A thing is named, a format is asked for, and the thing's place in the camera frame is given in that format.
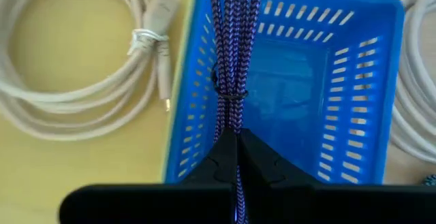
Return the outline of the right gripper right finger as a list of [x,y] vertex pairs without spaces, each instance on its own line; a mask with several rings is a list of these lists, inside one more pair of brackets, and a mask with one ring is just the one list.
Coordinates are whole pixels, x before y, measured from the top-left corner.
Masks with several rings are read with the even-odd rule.
[[436,187],[322,183],[248,129],[239,164],[250,224],[436,224]]

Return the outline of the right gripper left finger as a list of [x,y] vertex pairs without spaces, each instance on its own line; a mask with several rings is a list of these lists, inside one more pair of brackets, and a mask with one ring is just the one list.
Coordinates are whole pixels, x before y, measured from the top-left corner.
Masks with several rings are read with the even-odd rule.
[[178,183],[81,187],[62,201],[60,224],[235,224],[237,140],[226,129]]

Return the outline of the blue plastic basket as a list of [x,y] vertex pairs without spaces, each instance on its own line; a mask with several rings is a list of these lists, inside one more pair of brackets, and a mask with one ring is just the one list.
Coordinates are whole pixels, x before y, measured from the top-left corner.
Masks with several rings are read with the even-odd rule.
[[384,178],[399,0],[262,0],[243,125],[324,182]]

